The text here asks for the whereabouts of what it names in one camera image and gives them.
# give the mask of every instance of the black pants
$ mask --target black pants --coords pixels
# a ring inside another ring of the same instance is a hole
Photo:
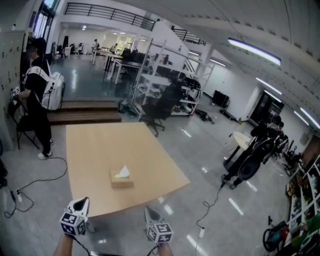
[[[45,109],[29,111],[29,115],[34,124],[34,132],[43,146],[43,152],[48,154],[51,150],[50,139],[51,127]]]
[[[229,168],[229,174],[227,174],[224,179],[226,181],[230,181],[233,176],[236,176],[238,174],[239,168],[246,160],[248,156],[250,156],[251,151],[252,151],[253,145],[251,144],[247,150],[245,150],[239,157],[238,159],[233,163],[233,165]],[[234,182],[233,185],[238,186],[242,182],[241,179],[237,178]]]
[[[4,166],[4,163],[0,159],[0,184],[5,182],[5,175],[7,174],[7,170]]]

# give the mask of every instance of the glossy floor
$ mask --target glossy floor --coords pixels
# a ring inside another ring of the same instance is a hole
[[[64,100],[120,100],[129,92],[129,86],[135,81],[137,72],[121,76],[118,84],[116,77],[110,79],[111,72],[104,72],[104,56],[97,56],[95,64],[91,55],[71,55],[70,58],[56,60],[51,65],[52,72],[64,76],[66,88]]]
[[[198,117],[170,117],[159,133],[158,141],[185,173],[190,184],[170,195],[150,202],[150,206],[169,222],[174,230],[170,243],[174,255],[198,256],[262,256],[262,235],[268,227],[268,216],[275,223],[287,220],[289,200],[285,196],[285,173],[273,161],[262,165],[259,172],[235,190],[227,186],[219,194],[216,205],[200,222],[205,226],[204,237],[198,239],[197,219],[206,212],[203,201],[210,204],[221,184],[224,157],[236,144],[229,137],[234,130],[250,131],[246,123],[238,125],[222,116],[203,98],[202,109],[210,110],[215,124]],[[52,127],[55,156],[66,158],[65,126]],[[41,161],[29,141],[22,140],[20,150],[5,152],[3,161],[8,167],[12,190],[36,179],[55,178],[65,170],[60,159]],[[59,218],[72,199],[69,178],[37,182],[24,192],[33,199],[33,208],[16,212],[10,219],[0,217],[0,245],[8,256],[51,256],[62,234]],[[31,202],[18,203],[22,210]],[[12,211],[14,203],[7,188],[0,190],[0,209]],[[95,218],[96,233],[80,237],[89,250],[123,256],[143,256],[154,246],[144,233],[144,209],[134,207],[105,217]],[[74,256],[86,252],[76,243]]]

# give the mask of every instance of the ceiling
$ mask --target ceiling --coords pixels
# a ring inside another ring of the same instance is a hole
[[[161,16],[212,43],[245,73],[280,90],[293,110],[320,123],[319,0],[117,0]],[[281,66],[228,43],[234,38],[281,58]]]

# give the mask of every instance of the black shirt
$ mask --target black shirt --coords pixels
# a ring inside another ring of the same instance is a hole
[[[42,68],[41,72],[45,72],[49,76],[49,70],[47,60],[43,56],[36,58],[31,66],[37,66]],[[38,74],[28,74],[25,81],[25,88],[31,90],[30,96],[26,99],[26,107],[29,114],[36,114],[45,111],[39,101],[42,101],[44,91],[46,89],[47,82]]]

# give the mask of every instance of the balcony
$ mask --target balcony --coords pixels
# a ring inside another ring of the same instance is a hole
[[[152,19],[125,10],[87,3],[68,2],[64,14],[82,15],[123,22],[148,31],[152,31],[156,23]]]

